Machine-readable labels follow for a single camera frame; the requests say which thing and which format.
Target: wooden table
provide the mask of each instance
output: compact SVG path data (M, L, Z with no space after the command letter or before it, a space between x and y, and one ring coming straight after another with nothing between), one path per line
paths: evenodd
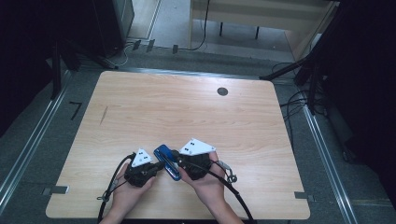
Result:
M207 0L191 0L189 47L192 21L205 19L206 6ZM207 19L285 30L297 61L326 29L335 9L335 2L324 0L211 0Z
M294 195L304 188L271 82L122 72L100 76L57 182L70 190L51 196L47 216L97 217L96 197L125 156L141 147L156 161L156 147L180 149L192 137L216 147L233 168L233 185L255 219L309 217L307 201ZM165 171L128 218L213 219L194 190Z

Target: person's right hand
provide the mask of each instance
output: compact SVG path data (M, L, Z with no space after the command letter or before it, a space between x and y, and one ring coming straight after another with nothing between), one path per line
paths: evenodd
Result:
M216 152L210 152L209 159L218 161L218 154ZM218 223L243 223L231 206L225 201L224 185L216 177L206 174L203 178L191 180L183 168L179 167L178 170L181 174L181 179L194 188L198 198L206 205ZM212 164L210 171L223 178L225 176L224 171L216 164Z

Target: table surface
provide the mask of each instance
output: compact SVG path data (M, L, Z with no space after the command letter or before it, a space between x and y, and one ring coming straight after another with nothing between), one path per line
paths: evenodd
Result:
M294 195L304 188L271 82L122 72L100 76L57 182L70 189L51 196L47 216L97 217L96 198L125 156L143 148L155 162L159 145L180 149L192 138L233 168L233 186L255 219L309 218L307 201ZM227 189L225 197L247 217ZM127 217L213 219L194 190L165 171Z

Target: floor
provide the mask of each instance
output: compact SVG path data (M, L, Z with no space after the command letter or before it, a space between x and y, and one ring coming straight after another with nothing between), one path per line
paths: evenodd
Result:
M152 1L152 6L156 3L158 4L158 1ZM161 0L158 8L151 7L148 11L155 15L153 16L155 20L148 23L152 26L148 29L140 29L144 32L137 32L139 38L130 36L128 41L132 43L141 39L143 44L147 45L150 40L155 40L154 49L152 52L147 52L147 47L136 50L128 48L125 54L121 53L109 59L113 63L123 63L129 58L129 61L120 67L121 69L128 70L137 67L184 70L257 78L271 74L274 70L294 62L282 30L262 27L258 40L255 40L255 27L224 24L223 36L220 37L219 24L211 21L207 23L206 39L201 48L195 52L180 51L174 55L172 53L174 45L186 48L188 44L189 1ZM194 21L193 28L192 44L198 46L203 39L204 23ZM54 166L50 161L64 162L83 116L83 113L79 113L75 120L65 119L67 116L71 117L76 110L69 102L89 101L99 70L97 67L87 66L81 69L79 76L73 75L70 87L64 94L63 102L59 105L62 113L58 112L54 115L46 135L41 139L35 156L31 159L21 183L16 188L15 195L10 199L4 214L0 216L0 223L93 223L92 220L46 218L44 210L48 198L40 195L40 192L47 185L55 184L62 165ZM297 88L293 85L293 76L294 73L290 72L274 81L280 104L286 103L295 92L304 88ZM7 136L0 139L0 147L13 150L23 149L30 132L33 131L36 122L47 108L48 104L45 99L48 99L49 95L50 86L37 95L35 101L7 132ZM346 191L346 196L356 216L356 222L347 221L342 214L339 201L334 196L334 186L324 164L323 154L320 153L318 143L308 125L309 116L306 115L304 108L298 105L294 105L290 110L299 111L290 117L290 126L287 122L285 124L289 133L293 134L295 158L305 191L312 196L312 201L309 202L311 218L293 220L292 223L396 223L395 210L387 200L387 195L376 174L365 165L352 165L345 162L332 125L326 117L317 115L314 121L320 127L320 133L327 144L326 149L332 158L333 167L339 174L342 187ZM287 116L285 107L282 107L282 112ZM60 127L64 127L65 131L60 133ZM15 161L18 158L18 155L13 154L11 150L0 150L0 152L2 157L8 158L9 161ZM2 168L1 171L0 177L4 180L7 170ZM260 223L286 223L286 221L265 220Z

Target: gray carpet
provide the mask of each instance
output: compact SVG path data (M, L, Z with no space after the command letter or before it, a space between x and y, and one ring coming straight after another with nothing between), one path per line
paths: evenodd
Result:
M146 53L146 47L143 46L135 51L129 48L127 53L130 59L127 64L120 68L122 70L150 68L257 78L257 76L271 74L273 66L278 64L278 62L272 61L200 52L181 51L178 54L172 54L170 49L153 49L152 52ZM3 215L0 216L0 223L95 223L93 219L47 218L45 210L50 197L41 195L43 188L55 185L77 133L78 125L90 101L95 83L103 71L100 66L91 61L85 59L81 61L83 65L79 72L74 73L55 117L38 145L35 155ZM123 55L113 58L112 62L124 62ZM298 91L292 84L292 77L293 73L289 73L275 82L276 94L281 104L286 103ZM50 91L51 86L48 86L40 92L32 104L0 139L2 164L0 177L2 181L21 152L29 133L45 110L49 102ZM76 106L70 104L70 102L82 103L82 107L74 119L71 118L76 111ZM286 114L285 108L282 108L282 112L284 115ZM344 162L340 153L340 146L332 132L329 121L322 116L318 116L318 120L351 200L386 199L386 194L378 183L376 175L364 165L351 165ZM305 192L313 195L316 199L315 202L309 203L311 217L308 220L293 220L291 223L343 223L343 217L303 111L291 117L291 125L294 136L295 158ZM390 206L356 205L354 209L360 223L396 223L395 211ZM261 220L259 223L276 224L287 223L287 221Z

